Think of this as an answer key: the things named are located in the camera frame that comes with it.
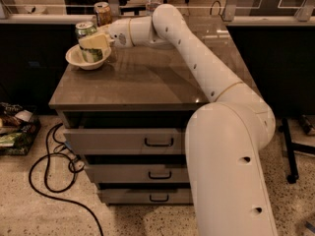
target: drawer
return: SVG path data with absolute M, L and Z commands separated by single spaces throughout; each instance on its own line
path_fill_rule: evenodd
M 189 184 L 159 187 L 158 189 L 106 189 L 98 197 L 107 205 L 192 205 Z
M 187 183 L 185 165 L 95 165 L 85 167 L 93 183 Z
M 182 129 L 66 129 L 77 154 L 179 154 Z

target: drawer handle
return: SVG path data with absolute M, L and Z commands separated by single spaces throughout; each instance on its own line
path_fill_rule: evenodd
M 145 145 L 147 147 L 172 147 L 174 145 L 174 138 L 170 139 L 170 143 L 167 145 L 154 145 L 154 144 L 149 144 L 148 138 L 145 138 Z
M 148 175 L 149 175 L 150 179 L 169 179 L 169 178 L 171 178 L 171 171 L 168 172 L 167 176 L 153 176 L 151 171 L 149 171 Z
M 152 195 L 150 195 L 150 201 L 151 201 L 151 202 L 167 202 L 168 200 L 169 200 L 168 194 L 166 195 L 166 198 L 163 199 L 163 200 L 160 200 L 160 199 L 158 199 L 158 200 L 153 199 L 153 198 L 152 198 Z

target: speckled floor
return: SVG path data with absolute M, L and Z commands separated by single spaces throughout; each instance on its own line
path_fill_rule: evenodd
M 92 216 L 83 208 L 47 199 L 32 190 L 29 171 L 43 155 L 45 136 L 60 120 L 57 116 L 40 116 L 41 129 L 27 156 L 0 156 L 0 235 L 99 235 Z M 292 136 L 296 141 L 315 145 L 314 137 L 306 137 L 295 120 L 290 120 Z M 58 132 L 62 139 L 62 129 Z M 276 131 L 270 144 L 260 151 L 276 225 L 280 236 L 312 236 L 315 226 L 315 158 L 296 156 L 300 179 L 288 184 L 287 158 L 284 156 L 283 134 Z M 33 183 L 42 192 L 45 162 L 33 174 Z M 71 180 L 67 162 L 53 158 L 49 183 L 62 189 Z M 79 174 L 76 184 L 66 193 L 55 194 L 88 206 L 97 216 L 104 235 L 198 235 L 192 206 L 106 206 L 96 194 L 85 172 Z

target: water bottle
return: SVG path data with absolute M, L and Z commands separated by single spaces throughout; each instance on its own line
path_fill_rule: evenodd
M 157 8 L 158 5 L 161 5 L 163 0 L 147 0 L 146 4 L 146 11 L 147 15 L 151 16 L 154 13 L 154 10 Z

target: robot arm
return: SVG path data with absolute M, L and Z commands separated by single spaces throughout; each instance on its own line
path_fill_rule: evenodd
M 173 6 L 124 21 L 109 27 L 117 47 L 171 43 L 210 101 L 193 114 L 185 137 L 199 234 L 278 235 L 258 153 L 275 131 L 268 104 L 189 30 Z

